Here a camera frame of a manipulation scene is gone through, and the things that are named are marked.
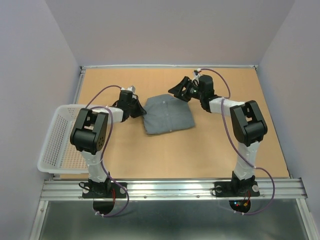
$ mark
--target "laundry basket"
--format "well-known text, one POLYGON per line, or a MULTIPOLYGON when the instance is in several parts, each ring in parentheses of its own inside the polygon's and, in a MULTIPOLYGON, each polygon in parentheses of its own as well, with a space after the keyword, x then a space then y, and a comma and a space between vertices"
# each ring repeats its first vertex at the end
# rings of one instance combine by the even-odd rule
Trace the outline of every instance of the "laundry basket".
POLYGON ((37 167, 50 174, 85 174, 87 165, 81 153, 70 143, 70 134, 78 113, 85 105, 59 106, 46 134, 37 167))

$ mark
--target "wooden table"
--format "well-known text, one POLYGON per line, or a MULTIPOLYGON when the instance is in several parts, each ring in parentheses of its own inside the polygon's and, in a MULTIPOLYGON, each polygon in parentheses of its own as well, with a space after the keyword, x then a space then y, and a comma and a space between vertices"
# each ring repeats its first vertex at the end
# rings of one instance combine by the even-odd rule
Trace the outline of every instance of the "wooden table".
MULTIPOLYGON (((273 177, 288 177, 287 166, 279 145, 276 131, 253 68, 216 68, 227 80, 231 100, 255 100, 268 126, 268 133, 259 147, 256 165, 266 168, 273 177)), ((215 93, 227 96, 228 92, 219 76, 213 76, 215 93)), ((166 94, 184 76, 193 76, 192 68, 107 68, 87 69, 78 103, 87 104, 103 87, 134 85, 142 106, 147 98, 166 94)), ((109 88, 92 104, 112 105, 119 98, 118 88, 109 88)), ((220 114, 204 111, 198 100, 189 102, 195 127, 188 130, 161 135, 147 135, 143 118, 129 118, 116 123, 107 146, 104 164, 114 178, 118 179, 164 179, 164 178, 230 178, 237 155, 232 149, 220 114)), ((230 118, 228 128, 233 136, 230 118)), ((266 177, 262 171, 257 177, 266 177)), ((62 175, 61 178, 75 176, 62 175)))

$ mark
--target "black mounting plate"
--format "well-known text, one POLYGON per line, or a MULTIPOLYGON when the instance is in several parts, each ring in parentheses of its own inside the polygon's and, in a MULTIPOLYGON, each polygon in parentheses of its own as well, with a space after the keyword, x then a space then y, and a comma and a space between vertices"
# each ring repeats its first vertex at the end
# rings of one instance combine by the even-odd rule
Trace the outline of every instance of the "black mounting plate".
MULTIPOLYGON (((127 183, 126 182, 119 182, 119 184, 125 188, 127 188, 127 183)), ((90 184, 88 182, 85 182, 84 184, 85 188, 88 188, 90 184)), ((115 190, 115 198, 116 199, 125 199, 127 197, 126 193, 121 193, 120 192, 120 187, 116 185, 114 182, 111 183, 111 190, 115 190)), ((82 191, 82 198, 83 199, 112 199, 112 192, 109 191, 107 194, 97 194, 93 191, 89 191, 88 193, 84 193, 82 191)))
POLYGON ((214 189, 212 190, 212 195, 217 198, 233 198, 233 197, 245 197, 247 192, 250 192, 251 197, 259 197, 260 192, 254 191, 252 187, 245 189, 243 191, 235 192, 232 189, 231 181, 216 181, 214 183, 214 189))

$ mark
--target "gray wall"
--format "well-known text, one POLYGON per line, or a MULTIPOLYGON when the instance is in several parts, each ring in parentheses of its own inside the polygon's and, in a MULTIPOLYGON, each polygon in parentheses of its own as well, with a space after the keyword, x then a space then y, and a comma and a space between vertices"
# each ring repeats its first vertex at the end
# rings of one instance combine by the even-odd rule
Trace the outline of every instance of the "gray wall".
POLYGON ((45 175, 40 149, 78 64, 44 0, 0 7, 0 239, 29 239, 45 175))
POLYGON ((289 171, 320 227, 320 1, 296 0, 258 67, 289 171))
POLYGON ((257 64, 294 0, 46 0, 81 66, 257 64))

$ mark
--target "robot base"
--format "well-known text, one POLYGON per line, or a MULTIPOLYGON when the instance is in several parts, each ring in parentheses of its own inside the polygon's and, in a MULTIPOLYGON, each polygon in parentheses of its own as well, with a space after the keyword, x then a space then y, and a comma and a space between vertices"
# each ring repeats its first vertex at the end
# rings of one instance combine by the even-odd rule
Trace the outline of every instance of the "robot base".
MULTIPOLYGON (((113 195, 111 189, 115 190, 115 197, 117 199, 125 199, 127 197, 126 193, 110 179, 105 182, 93 182, 90 179, 88 182, 82 182, 83 186, 89 190, 82 191, 83 199, 112 199, 113 195)), ((127 188, 126 182, 119 182, 123 187, 127 188)))
POLYGON ((217 198, 232 198, 232 197, 245 197, 250 192, 251 197, 259 197, 258 183, 255 181, 253 175, 249 179, 239 180, 238 177, 232 172, 231 181, 216 181, 212 195, 217 198))

